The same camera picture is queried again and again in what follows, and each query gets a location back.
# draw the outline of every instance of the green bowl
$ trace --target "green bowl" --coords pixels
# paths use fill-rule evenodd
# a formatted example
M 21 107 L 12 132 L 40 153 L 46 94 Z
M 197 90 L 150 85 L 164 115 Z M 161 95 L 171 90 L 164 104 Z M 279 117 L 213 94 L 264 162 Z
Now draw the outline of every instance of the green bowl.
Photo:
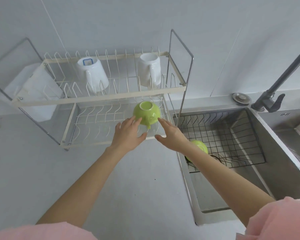
M 208 148 L 207 148 L 207 146 L 202 141 L 200 141 L 200 140 L 192 140 L 191 143 L 197 145 L 202 151 L 204 151 L 205 153 L 208 154 Z
M 133 115 L 136 120 L 142 118 L 140 124 L 146 125 L 150 129 L 150 125 L 156 123 L 161 116 L 159 107 L 150 101 L 143 101 L 134 107 Z

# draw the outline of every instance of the person's left arm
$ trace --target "person's left arm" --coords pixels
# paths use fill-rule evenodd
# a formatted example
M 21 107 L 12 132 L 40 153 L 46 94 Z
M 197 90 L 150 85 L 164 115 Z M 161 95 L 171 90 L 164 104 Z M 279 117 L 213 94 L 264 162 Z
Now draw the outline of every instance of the person's left arm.
M 47 210 L 37 224 L 67 222 L 81 227 L 110 173 L 123 158 L 145 140 L 147 133 L 137 137 L 142 118 L 131 117 L 118 123 L 112 144 L 85 173 Z

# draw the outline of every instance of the stainless steel sink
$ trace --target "stainless steel sink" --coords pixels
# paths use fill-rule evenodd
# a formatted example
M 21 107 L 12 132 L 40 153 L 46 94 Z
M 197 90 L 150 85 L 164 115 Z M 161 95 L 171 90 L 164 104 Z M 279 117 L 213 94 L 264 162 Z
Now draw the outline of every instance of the stainless steel sink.
M 248 107 L 222 106 L 185 110 L 178 127 L 188 139 L 204 142 L 220 163 L 279 200 L 285 196 L 300 199 L 300 161 L 294 156 L 300 156 L 300 136 L 294 130 L 298 123 L 300 111 L 259 114 Z M 235 219 L 195 166 L 183 155 L 178 157 L 196 224 Z

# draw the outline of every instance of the person's left hand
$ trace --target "person's left hand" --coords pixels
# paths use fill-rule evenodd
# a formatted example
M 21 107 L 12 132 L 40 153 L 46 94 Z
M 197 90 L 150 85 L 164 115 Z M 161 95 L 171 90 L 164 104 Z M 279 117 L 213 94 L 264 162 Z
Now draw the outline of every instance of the person's left hand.
M 138 126 L 142 118 L 139 118 L 134 122 L 136 117 L 126 119 L 122 122 L 119 122 L 115 126 L 115 133 L 111 143 L 111 147 L 119 149 L 124 154 L 128 153 L 135 149 L 141 142 L 146 139 L 147 133 L 143 133 L 140 137 L 137 137 Z

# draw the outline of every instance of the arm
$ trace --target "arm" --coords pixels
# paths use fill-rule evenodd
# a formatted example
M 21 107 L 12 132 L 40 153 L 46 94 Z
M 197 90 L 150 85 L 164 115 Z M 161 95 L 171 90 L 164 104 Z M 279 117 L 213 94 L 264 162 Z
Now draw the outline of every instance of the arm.
M 263 206 L 275 201 L 257 186 L 188 141 L 169 121 L 159 121 L 167 137 L 156 135 L 156 139 L 167 148 L 189 158 L 245 226 Z
M 137 137 L 142 118 L 118 123 L 112 144 L 92 166 L 47 210 L 37 224 L 68 222 L 81 227 L 86 221 L 103 185 L 120 159 L 145 140 L 147 133 Z

